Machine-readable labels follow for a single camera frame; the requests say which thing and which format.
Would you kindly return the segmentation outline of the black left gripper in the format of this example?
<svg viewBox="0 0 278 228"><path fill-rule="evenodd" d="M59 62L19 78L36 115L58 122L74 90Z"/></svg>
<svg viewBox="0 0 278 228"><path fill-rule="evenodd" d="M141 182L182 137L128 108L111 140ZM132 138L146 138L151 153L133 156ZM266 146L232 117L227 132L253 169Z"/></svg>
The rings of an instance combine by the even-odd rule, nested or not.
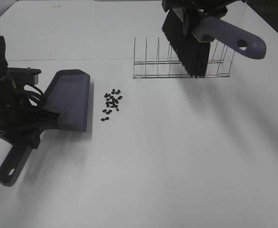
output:
<svg viewBox="0 0 278 228"><path fill-rule="evenodd" d="M0 139L13 145L20 137L28 139L32 149L41 140L41 128L58 129L60 114L39 107L9 107L0 104Z"/></svg>

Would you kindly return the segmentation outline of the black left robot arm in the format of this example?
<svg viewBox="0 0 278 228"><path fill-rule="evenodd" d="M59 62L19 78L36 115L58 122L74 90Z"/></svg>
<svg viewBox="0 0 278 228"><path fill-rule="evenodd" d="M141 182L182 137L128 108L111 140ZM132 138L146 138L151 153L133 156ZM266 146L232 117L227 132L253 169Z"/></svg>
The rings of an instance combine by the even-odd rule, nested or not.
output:
<svg viewBox="0 0 278 228"><path fill-rule="evenodd" d="M58 114L45 110L45 94L29 80L39 69L10 68L5 38L0 35L0 137L14 144L27 142L36 149L47 125L55 123Z"/></svg>

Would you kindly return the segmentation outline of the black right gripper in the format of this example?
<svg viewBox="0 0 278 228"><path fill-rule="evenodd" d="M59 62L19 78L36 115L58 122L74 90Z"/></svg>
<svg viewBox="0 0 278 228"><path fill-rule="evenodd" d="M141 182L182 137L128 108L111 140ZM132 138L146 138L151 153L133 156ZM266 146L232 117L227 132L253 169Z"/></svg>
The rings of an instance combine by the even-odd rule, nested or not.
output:
<svg viewBox="0 0 278 228"><path fill-rule="evenodd" d="M227 6L235 0L162 0L165 12L173 12L178 17L202 14L203 16L223 17L227 13Z"/></svg>

